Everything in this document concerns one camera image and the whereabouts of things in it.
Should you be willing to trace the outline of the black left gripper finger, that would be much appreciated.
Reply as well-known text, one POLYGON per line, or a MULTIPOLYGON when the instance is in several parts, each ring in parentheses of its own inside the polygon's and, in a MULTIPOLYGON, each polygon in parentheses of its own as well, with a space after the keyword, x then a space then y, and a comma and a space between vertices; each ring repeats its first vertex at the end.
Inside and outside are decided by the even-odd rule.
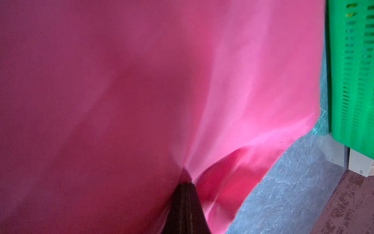
POLYGON ((175 189, 163 234, 211 234, 197 190, 192 183, 175 189))

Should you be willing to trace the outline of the magenta raincoat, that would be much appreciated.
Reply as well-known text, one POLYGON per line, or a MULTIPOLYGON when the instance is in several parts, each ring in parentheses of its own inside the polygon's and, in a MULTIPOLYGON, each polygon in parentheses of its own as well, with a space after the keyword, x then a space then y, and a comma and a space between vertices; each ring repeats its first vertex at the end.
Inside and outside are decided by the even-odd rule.
POLYGON ((319 118, 325 1, 1 1, 1 233, 225 233, 319 118))

